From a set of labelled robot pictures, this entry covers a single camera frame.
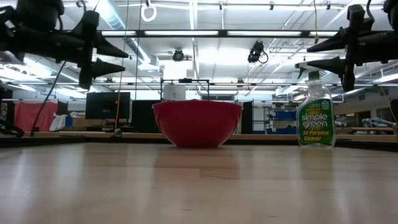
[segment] red bowl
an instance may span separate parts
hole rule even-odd
[[[153,105],[159,129],[177,147],[218,147],[234,133],[242,106],[215,101],[173,101]]]

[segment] red curtain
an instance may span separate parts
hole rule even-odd
[[[15,105],[14,124],[24,131],[31,131],[33,123],[39,112],[41,103],[17,103]],[[53,114],[57,112],[56,103],[46,103],[37,120],[36,127],[39,131],[49,131],[53,120]]]

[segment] bottle label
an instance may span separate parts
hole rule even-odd
[[[333,115],[331,100],[315,100],[299,111],[299,139],[302,144],[332,145]]]

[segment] black monitor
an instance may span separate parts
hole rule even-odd
[[[116,119],[119,93],[87,93],[86,119]],[[119,119],[130,118],[130,93],[120,93]]]

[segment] table surface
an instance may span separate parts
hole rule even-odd
[[[398,154],[86,143],[0,151],[0,223],[397,223]]]

